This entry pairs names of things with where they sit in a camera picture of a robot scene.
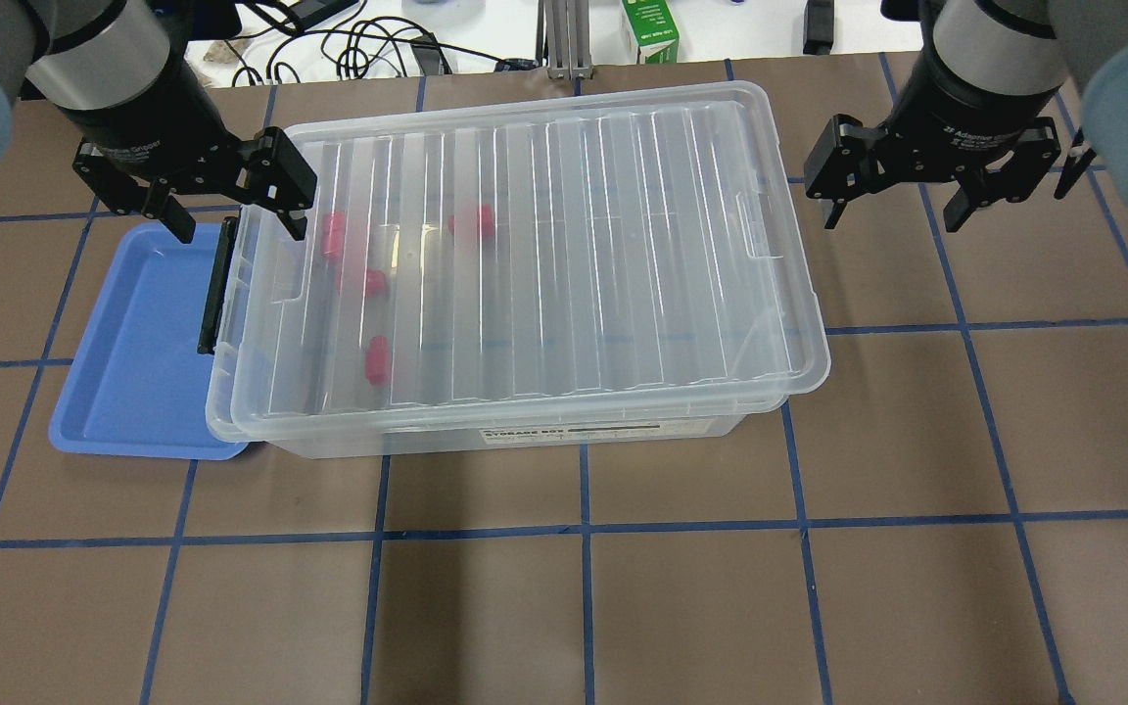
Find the blue tray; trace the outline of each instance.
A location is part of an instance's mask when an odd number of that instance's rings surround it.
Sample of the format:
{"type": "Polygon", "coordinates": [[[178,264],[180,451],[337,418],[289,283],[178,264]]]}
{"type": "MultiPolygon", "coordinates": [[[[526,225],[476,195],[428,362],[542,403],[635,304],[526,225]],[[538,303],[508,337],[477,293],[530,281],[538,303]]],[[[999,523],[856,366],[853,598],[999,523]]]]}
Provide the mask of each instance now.
{"type": "Polygon", "coordinates": [[[247,447],[206,430],[212,356],[196,351],[219,227],[182,245],[157,223],[131,229],[63,384],[50,442],[68,452],[226,460],[247,447]]]}

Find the transparent lid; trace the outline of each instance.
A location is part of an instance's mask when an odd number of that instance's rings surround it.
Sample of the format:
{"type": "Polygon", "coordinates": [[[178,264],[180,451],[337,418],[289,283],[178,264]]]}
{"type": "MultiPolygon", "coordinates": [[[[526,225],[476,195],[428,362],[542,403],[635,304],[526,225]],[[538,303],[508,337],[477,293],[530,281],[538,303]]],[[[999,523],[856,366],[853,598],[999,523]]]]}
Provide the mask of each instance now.
{"type": "Polygon", "coordinates": [[[218,437],[765,412],[828,373],[768,98],[730,81],[296,125],[245,209],[218,437]]]}

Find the green and white carton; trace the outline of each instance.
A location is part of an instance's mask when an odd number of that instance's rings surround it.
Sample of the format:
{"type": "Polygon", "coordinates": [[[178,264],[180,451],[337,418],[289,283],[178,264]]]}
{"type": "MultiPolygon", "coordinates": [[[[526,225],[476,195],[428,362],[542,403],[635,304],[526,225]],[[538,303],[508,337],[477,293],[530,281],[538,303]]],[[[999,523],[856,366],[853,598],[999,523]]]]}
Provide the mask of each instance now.
{"type": "Polygon", "coordinates": [[[637,63],[676,63],[681,35],[668,11],[668,0],[622,0],[626,42],[637,63]]]}

